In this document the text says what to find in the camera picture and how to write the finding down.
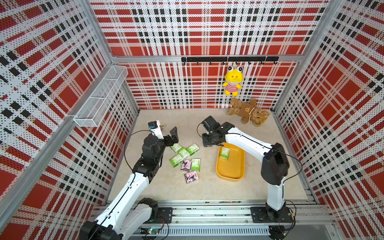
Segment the yellow storage tray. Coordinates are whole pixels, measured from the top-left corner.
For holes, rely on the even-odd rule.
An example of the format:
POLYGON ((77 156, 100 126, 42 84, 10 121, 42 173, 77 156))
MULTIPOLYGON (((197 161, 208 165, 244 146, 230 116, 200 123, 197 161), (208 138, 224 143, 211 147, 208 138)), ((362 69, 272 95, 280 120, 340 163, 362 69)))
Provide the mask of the yellow storage tray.
POLYGON ((234 182, 241 180, 245 175, 245 156, 246 153, 241 148, 232 144, 223 143, 219 148, 216 163, 216 172, 219 178, 234 182), (222 147, 231 149, 228 160, 219 158, 222 147))

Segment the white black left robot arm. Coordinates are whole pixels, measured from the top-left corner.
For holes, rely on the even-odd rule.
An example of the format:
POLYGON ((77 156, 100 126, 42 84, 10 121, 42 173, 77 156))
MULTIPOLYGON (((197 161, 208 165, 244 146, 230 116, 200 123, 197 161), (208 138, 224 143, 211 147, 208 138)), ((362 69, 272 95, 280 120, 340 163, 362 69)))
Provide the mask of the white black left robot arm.
POLYGON ((144 139, 141 157, 134 165, 127 183, 96 220, 86 221, 82 225, 79 233, 81 240, 127 240, 142 224, 157 219, 156 201, 146 198, 137 206, 134 203, 162 166, 166 147, 179 142, 176 127, 169 135, 163 136, 159 124, 149 123, 150 134, 144 139))

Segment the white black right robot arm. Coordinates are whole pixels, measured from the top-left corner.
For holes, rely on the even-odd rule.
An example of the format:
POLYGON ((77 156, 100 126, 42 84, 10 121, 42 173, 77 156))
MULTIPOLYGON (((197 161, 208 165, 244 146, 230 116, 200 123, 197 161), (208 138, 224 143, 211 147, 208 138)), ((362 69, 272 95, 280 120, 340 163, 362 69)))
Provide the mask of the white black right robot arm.
POLYGON ((213 123, 203 121, 201 125, 207 131, 202 134, 204 147, 232 144, 262 163, 261 176, 268 184, 266 214, 271 222, 281 220, 283 213, 288 212, 284 198, 284 183, 290 168, 284 147, 279 143, 272 145, 257 140, 228 122, 221 125, 216 121, 213 123))

